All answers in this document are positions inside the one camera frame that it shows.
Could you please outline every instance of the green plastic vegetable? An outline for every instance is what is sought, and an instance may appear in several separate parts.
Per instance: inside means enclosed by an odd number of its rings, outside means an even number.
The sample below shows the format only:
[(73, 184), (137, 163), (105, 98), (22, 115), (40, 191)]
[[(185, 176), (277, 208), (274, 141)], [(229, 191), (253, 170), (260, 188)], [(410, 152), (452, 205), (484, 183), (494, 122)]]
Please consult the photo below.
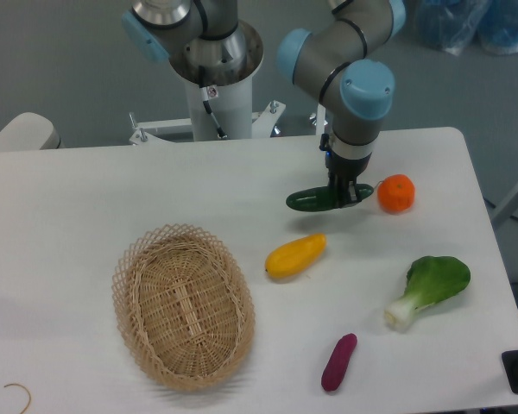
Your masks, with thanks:
[[(357, 184), (355, 189), (361, 200), (370, 197), (374, 189), (368, 184)], [(334, 210), (350, 204), (348, 194), (338, 194), (336, 189), (325, 186), (298, 191), (286, 198), (286, 205), (293, 210), (319, 212)]]
[(403, 330), (419, 311), (459, 294), (469, 283), (470, 269), (459, 259), (422, 257), (411, 265), (405, 293), (389, 304), (384, 317), (392, 328)]

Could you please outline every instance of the blue joint cap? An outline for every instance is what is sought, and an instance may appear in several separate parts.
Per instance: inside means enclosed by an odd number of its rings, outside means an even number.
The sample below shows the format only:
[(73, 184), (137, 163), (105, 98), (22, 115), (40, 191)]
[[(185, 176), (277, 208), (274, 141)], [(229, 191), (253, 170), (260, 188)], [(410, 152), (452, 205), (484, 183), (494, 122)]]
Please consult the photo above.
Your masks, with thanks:
[(130, 40), (140, 49), (146, 59), (152, 62), (162, 62), (169, 59), (169, 53), (152, 34), (130, 12), (126, 11), (121, 18), (124, 31)]
[(391, 11), (394, 15), (394, 26), (391, 30), (391, 37), (394, 37), (405, 25), (407, 11), (405, 10), (403, 0), (389, 0), (389, 4), (391, 5)]
[(284, 78), (291, 83), (294, 82), (295, 66), (300, 58), (301, 48), (310, 35), (310, 31), (304, 28), (297, 28), (288, 33), (278, 47), (276, 65)]
[(375, 121), (391, 109), (395, 78), (383, 63), (358, 60), (345, 69), (339, 89), (348, 110), (359, 118)]

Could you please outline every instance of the fake fruit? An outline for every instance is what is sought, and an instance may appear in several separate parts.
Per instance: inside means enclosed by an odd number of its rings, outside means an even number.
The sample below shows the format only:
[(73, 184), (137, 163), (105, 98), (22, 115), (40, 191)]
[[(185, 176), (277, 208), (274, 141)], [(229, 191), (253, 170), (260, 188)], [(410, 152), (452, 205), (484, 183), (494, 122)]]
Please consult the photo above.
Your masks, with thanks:
[(311, 266), (325, 247), (326, 236), (322, 233), (291, 241), (268, 255), (265, 270), (274, 279), (292, 276)]
[(387, 177), (378, 186), (378, 202), (389, 213), (400, 213), (414, 203), (414, 184), (404, 174)]
[(451, 298), (470, 283), (470, 269), (450, 256), (425, 256), (413, 262), (407, 273), (405, 293), (383, 312), (389, 326), (403, 330), (418, 312)]
[(338, 389), (344, 380), (349, 359), (356, 346), (357, 337), (355, 334), (346, 335), (338, 341), (332, 351), (328, 364), (326, 364), (325, 371), (322, 373), (320, 384), (325, 391), (331, 392)]

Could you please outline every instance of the blue plastic bag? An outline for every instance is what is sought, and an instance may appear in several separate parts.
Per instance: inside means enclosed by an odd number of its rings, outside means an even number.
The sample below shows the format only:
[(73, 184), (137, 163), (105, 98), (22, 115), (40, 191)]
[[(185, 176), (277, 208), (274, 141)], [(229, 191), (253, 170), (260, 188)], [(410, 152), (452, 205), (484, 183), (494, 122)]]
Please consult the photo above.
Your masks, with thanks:
[(478, 34), (482, 47), (491, 53), (518, 53), (518, 0), (493, 0)]
[(471, 43), (490, 3), (491, 0), (420, 0), (415, 26), (427, 45), (459, 55)]

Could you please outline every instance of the white chair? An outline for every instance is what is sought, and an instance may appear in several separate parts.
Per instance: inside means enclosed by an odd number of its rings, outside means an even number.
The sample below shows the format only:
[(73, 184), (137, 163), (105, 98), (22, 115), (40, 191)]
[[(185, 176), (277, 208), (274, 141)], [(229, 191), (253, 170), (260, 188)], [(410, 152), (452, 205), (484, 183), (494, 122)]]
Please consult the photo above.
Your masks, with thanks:
[(501, 224), (518, 209), (518, 182), (490, 215), (493, 228), (497, 230)]
[(52, 123), (30, 112), (16, 116), (0, 131), (0, 153), (60, 147), (61, 138)]

